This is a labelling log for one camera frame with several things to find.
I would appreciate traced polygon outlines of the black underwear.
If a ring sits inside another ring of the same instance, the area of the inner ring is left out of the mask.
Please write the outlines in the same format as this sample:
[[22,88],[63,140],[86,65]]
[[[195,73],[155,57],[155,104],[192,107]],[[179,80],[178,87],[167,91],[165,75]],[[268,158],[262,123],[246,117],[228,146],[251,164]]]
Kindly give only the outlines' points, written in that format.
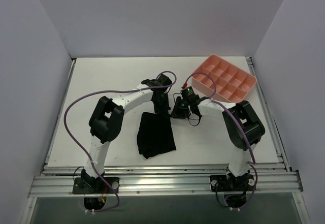
[[142,113],[137,146],[139,154],[145,159],[176,150],[170,117]]

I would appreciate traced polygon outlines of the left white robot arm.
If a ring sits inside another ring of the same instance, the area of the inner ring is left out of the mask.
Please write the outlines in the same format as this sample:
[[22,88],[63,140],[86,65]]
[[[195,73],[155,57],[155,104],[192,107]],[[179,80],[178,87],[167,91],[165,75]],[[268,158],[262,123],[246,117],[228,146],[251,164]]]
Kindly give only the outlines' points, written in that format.
[[167,153],[176,149],[173,137],[167,87],[172,84],[171,79],[159,74],[156,79],[146,79],[135,88],[120,97],[99,99],[89,120],[92,142],[90,156],[81,179],[84,187],[90,193],[97,193],[102,189],[100,178],[104,174],[105,159],[109,145],[121,132],[124,115],[135,107],[153,102],[154,113],[144,112],[141,115],[137,146],[139,153],[146,159]]

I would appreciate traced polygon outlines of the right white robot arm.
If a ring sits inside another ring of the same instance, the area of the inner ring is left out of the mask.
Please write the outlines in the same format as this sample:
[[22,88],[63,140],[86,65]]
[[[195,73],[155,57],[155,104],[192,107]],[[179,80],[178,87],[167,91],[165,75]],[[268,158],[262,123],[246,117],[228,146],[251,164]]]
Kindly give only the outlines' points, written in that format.
[[265,134],[265,127],[248,101],[223,103],[195,94],[191,86],[180,90],[171,113],[172,118],[189,119],[196,115],[222,120],[234,150],[227,167],[225,183],[236,190],[244,183],[251,165],[256,163],[253,151]]

